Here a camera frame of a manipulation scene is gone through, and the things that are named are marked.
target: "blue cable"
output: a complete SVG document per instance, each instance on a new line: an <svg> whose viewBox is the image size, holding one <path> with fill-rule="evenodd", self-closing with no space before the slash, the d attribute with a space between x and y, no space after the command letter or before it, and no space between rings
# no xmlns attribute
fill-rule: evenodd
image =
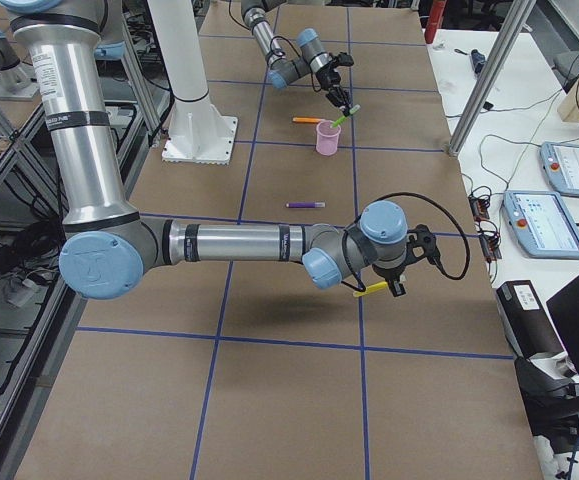
<svg viewBox="0 0 579 480"><path fill-rule="evenodd" d="M573 464L576 463L576 453L578 452L579 448L579 435L576 438L576 443L573 446L573 450L571 451L571 458L569 459L569 471L567 472L567 480L571 480L571 473L573 472Z"/></svg>

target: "cup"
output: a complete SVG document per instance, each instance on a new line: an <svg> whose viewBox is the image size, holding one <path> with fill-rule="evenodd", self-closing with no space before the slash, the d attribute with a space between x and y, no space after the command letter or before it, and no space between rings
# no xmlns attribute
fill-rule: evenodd
<svg viewBox="0 0 579 480"><path fill-rule="evenodd" d="M333 155L338 151L338 139L342 128L338 125L331 128L331 120L324 120L316 125L316 152L320 155Z"/></svg>

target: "green marker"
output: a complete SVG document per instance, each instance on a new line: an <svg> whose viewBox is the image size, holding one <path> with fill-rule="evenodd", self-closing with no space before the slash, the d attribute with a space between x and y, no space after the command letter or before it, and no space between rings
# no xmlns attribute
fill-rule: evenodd
<svg viewBox="0 0 579 480"><path fill-rule="evenodd" d="M351 115L353 115L354 113L356 113L358 110L360 110L360 105L354 105L353 107L351 107L351 110L349 110L349 117ZM343 115L342 117L340 117L338 120L336 120L335 122L333 122L331 124L331 128L336 128L337 126L339 126L342 122L344 122L349 117L345 117Z"/></svg>

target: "tablet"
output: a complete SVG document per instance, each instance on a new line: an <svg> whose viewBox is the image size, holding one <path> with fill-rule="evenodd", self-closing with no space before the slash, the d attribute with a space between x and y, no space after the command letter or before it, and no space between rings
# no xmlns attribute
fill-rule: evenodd
<svg viewBox="0 0 579 480"><path fill-rule="evenodd" d="M540 156L553 188L563 195L579 197L579 145L545 142Z"/></svg>
<svg viewBox="0 0 579 480"><path fill-rule="evenodd" d="M579 230L557 192L507 191L503 212L534 258L579 258Z"/></svg>

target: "orange marker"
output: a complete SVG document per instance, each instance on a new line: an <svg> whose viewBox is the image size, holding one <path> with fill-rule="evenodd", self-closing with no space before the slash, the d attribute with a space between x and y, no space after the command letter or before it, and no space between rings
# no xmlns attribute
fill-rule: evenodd
<svg viewBox="0 0 579 480"><path fill-rule="evenodd" d="M293 117L293 123L320 123L322 121L322 118Z"/></svg>

